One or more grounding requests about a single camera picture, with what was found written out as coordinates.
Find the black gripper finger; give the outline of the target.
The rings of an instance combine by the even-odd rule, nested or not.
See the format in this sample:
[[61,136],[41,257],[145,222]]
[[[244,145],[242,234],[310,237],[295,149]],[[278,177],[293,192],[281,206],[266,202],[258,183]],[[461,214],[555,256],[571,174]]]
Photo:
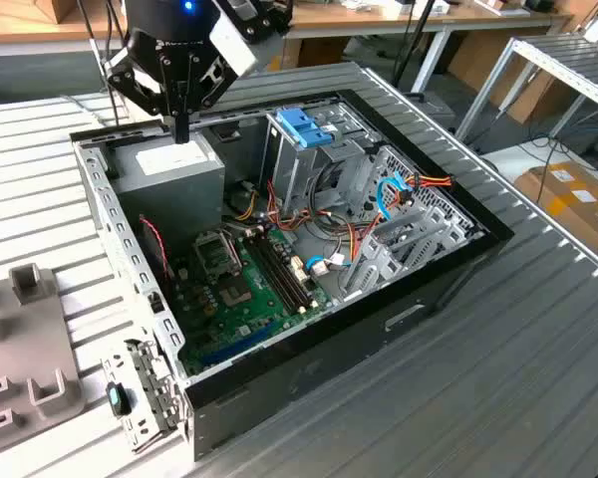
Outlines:
[[180,86],[180,142],[189,141],[190,117],[212,107],[236,80],[227,61],[217,54],[187,53]]
[[145,86],[136,74],[132,58],[121,49],[111,60],[104,62],[107,84],[146,114],[162,116],[175,143],[181,144],[181,106],[177,98],[158,85],[160,90]]

